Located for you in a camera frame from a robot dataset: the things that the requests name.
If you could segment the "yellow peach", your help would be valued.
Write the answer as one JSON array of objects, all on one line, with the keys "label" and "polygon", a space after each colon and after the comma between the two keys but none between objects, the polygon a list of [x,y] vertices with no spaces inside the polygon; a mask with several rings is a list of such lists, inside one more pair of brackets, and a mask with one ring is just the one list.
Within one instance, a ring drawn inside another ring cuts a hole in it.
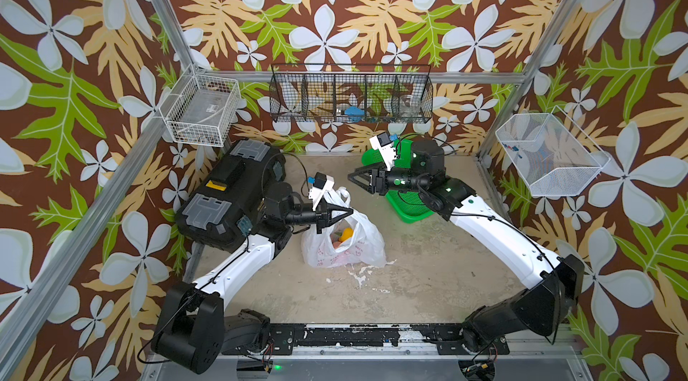
[{"label": "yellow peach", "polygon": [[345,242],[353,237],[354,230],[352,228],[346,228],[341,233],[339,241]]}]

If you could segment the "white plastic bag red print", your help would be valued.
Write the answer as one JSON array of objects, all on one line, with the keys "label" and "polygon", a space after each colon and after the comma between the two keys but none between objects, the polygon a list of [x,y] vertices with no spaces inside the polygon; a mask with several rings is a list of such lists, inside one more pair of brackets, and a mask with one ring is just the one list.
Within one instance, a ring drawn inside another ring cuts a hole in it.
[{"label": "white plastic bag red print", "polygon": [[304,232],[301,249],[306,264],[317,268],[358,263],[383,267],[387,263],[383,235],[365,214],[356,210],[322,232]]}]

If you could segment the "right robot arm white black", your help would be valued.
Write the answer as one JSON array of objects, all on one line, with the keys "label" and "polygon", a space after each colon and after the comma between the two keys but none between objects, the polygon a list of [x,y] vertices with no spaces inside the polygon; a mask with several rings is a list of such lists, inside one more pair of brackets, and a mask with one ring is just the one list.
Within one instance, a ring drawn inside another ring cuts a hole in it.
[{"label": "right robot arm white black", "polygon": [[479,353],[507,334],[526,330],[554,341],[582,292],[582,261],[542,247],[499,216],[468,184],[449,176],[444,150],[434,142],[412,142],[407,168],[395,164],[401,146],[396,136],[383,132],[369,142],[382,160],[350,173],[351,182],[373,195],[393,190],[417,194],[425,207],[496,255],[524,287],[509,299],[474,310],[462,322],[462,346]]}]

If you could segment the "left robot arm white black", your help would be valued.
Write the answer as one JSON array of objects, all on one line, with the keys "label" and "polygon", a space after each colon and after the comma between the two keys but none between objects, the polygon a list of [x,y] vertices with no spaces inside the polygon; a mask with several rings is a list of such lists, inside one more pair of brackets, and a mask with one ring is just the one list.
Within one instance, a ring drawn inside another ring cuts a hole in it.
[{"label": "left robot arm white black", "polygon": [[278,182],[263,200],[259,221],[247,240],[219,266],[192,283],[167,293],[148,347],[161,357],[202,374],[220,354],[233,353],[270,362],[274,348],[270,318],[251,309],[228,317],[225,310],[238,291],[271,263],[290,240],[296,225],[317,231],[352,216],[353,208],[324,199],[305,203],[290,184]]}]

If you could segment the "green plastic basket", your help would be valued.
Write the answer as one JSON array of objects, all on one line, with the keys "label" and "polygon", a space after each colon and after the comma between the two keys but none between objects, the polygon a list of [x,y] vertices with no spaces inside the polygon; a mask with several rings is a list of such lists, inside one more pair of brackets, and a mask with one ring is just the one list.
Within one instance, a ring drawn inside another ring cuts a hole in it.
[{"label": "green plastic basket", "polygon": [[[395,165],[402,168],[409,168],[412,160],[411,145],[412,139],[405,139],[404,141],[397,140],[395,147],[399,158],[395,161]],[[363,166],[376,164],[383,161],[383,157],[377,150],[369,149],[362,155],[361,162]],[[434,212],[427,208],[421,201],[419,195],[413,192],[399,192],[393,189],[389,190],[384,197],[392,206],[393,210],[404,223],[417,223],[425,220]]]}]

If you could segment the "blue object in basket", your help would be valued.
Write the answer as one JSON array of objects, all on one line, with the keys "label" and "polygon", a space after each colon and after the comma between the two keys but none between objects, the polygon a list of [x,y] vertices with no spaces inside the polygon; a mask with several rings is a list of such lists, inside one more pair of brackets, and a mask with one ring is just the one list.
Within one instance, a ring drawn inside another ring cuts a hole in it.
[{"label": "blue object in basket", "polygon": [[365,118],[365,112],[358,107],[350,106],[344,112],[349,122],[360,122]]}]

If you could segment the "black toolbox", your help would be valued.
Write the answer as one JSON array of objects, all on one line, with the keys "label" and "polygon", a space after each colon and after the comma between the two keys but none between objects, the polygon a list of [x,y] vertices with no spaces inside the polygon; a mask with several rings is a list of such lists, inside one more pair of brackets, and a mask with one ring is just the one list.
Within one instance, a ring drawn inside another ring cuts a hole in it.
[{"label": "black toolbox", "polygon": [[177,230],[202,245],[236,251],[257,225],[263,193],[285,180],[285,163],[275,146],[237,141],[177,210]]}]

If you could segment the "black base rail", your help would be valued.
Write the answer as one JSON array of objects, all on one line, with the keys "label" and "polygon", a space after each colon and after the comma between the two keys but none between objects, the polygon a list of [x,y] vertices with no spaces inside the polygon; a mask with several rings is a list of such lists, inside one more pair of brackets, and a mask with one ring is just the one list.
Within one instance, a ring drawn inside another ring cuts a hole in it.
[{"label": "black base rail", "polygon": [[429,344],[440,355],[469,355],[460,324],[273,324],[269,340],[274,353],[290,355],[298,347],[400,349]]}]

